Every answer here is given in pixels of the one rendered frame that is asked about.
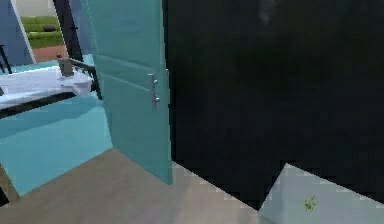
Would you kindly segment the teal room door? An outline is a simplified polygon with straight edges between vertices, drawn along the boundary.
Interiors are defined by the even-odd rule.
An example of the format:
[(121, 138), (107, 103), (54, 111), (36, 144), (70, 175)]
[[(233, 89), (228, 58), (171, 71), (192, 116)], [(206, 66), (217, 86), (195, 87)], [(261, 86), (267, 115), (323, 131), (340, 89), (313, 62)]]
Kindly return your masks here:
[[(162, 0), (81, 0), (112, 145), (173, 182)], [(153, 110), (150, 79), (160, 97)]]

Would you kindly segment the green sofa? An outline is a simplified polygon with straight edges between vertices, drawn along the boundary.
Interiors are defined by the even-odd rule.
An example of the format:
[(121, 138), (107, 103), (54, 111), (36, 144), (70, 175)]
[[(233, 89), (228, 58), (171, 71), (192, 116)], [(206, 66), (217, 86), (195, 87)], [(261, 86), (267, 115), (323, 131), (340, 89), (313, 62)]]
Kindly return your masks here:
[[(62, 46), (64, 44), (61, 28), (55, 16), (22, 17), (21, 22), (33, 49)], [(53, 25), (57, 30), (44, 32), (44, 25)]]

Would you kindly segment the grey bottle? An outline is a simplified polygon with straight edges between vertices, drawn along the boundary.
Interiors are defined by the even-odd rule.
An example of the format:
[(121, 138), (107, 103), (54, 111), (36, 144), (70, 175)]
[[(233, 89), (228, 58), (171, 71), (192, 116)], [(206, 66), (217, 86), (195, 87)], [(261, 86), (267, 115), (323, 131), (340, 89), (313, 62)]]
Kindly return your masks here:
[(72, 63), (71, 63), (71, 60), (69, 58), (58, 57), (57, 62), (59, 64), (61, 74), (64, 77), (70, 77), (70, 76), (74, 75)]

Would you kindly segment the white table with black frame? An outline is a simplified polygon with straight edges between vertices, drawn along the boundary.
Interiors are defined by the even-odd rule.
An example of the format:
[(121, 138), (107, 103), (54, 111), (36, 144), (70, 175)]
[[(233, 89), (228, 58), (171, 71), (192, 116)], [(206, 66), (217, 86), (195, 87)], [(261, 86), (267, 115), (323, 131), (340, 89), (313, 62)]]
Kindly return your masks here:
[(95, 91), (102, 99), (96, 69), (71, 59), (74, 75), (64, 77), (59, 64), (13, 74), (0, 75), (0, 119), (74, 96)]

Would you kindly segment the pale grey box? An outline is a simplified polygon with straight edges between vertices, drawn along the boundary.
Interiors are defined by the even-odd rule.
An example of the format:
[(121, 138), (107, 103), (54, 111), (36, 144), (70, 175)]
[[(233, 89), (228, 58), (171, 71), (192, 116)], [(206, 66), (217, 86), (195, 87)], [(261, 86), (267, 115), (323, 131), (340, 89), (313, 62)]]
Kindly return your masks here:
[(384, 204), (285, 164), (259, 213), (272, 224), (384, 224)]

